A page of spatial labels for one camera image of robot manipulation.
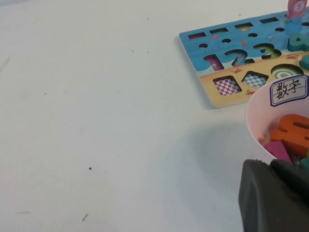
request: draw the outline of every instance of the teal puzzle piece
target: teal puzzle piece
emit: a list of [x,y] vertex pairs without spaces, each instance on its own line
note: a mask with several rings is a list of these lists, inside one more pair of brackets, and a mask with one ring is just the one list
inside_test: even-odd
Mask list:
[[307,170],[309,172],[309,159],[308,158],[303,158],[301,161],[300,161],[300,167]]
[[309,39],[302,33],[295,32],[291,34],[288,44],[288,49],[291,52],[309,51]]
[[304,69],[309,70],[309,55],[305,55],[302,57],[300,61],[300,66]]

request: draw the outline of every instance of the label on bowl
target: label on bowl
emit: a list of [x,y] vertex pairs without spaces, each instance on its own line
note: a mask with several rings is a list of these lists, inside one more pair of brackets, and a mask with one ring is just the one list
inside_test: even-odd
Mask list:
[[297,75],[274,82],[270,87],[270,105],[275,107],[308,96],[307,75]]

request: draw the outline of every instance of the blue checkered pattern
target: blue checkered pattern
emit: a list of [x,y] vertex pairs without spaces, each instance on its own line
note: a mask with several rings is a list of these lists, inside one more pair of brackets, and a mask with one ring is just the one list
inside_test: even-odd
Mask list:
[[248,74],[245,79],[243,80],[243,83],[253,86],[253,87],[262,87],[266,84],[267,79],[261,76]]

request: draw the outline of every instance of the wooden puzzle board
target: wooden puzzle board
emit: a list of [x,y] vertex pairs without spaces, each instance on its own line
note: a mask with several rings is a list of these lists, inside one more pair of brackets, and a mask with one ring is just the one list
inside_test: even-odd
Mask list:
[[309,37],[309,8],[244,19],[179,34],[196,74],[215,108],[245,103],[264,84],[309,74],[300,61],[309,52],[288,50],[292,33]]

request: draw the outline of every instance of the square cutout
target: square cutout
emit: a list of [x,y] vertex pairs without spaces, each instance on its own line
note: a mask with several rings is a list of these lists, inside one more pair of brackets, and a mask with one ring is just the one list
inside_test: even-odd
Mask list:
[[213,82],[219,93],[223,96],[241,92],[241,88],[233,76],[216,78]]
[[198,38],[205,37],[205,36],[206,34],[204,32],[200,32],[200,33],[193,34],[193,35],[188,35],[190,40],[198,39]]
[[245,83],[246,85],[260,88],[266,84],[267,79],[268,79],[268,76],[264,74],[249,71],[243,78],[242,82]]

